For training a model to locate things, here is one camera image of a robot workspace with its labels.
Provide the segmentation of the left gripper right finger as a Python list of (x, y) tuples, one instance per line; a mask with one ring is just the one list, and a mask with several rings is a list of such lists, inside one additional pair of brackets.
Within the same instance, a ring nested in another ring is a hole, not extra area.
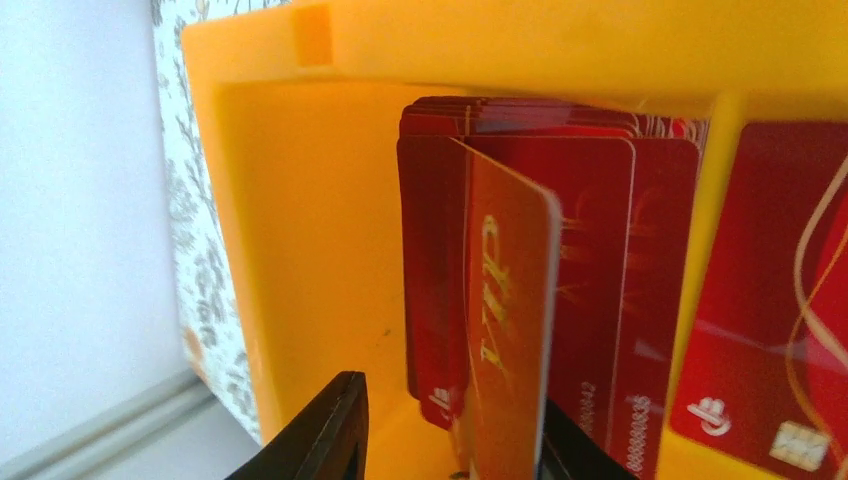
[(635, 476), (606, 454), (552, 400), (543, 423), (542, 480), (631, 480)]

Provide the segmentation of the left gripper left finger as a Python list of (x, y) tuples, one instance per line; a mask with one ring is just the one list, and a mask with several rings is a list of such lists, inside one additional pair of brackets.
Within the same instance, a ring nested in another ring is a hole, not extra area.
[(230, 480), (365, 477), (369, 403), (366, 375), (342, 371)]

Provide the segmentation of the red VIP credit card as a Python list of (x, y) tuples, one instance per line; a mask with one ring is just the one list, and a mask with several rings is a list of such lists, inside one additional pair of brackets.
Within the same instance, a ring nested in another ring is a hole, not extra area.
[(635, 479), (658, 468), (701, 124), (555, 101), (424, 97), (396, 144), (409, 388), (469, 473), (471, 137), (539, 140), (561, 206), (547, 399)]

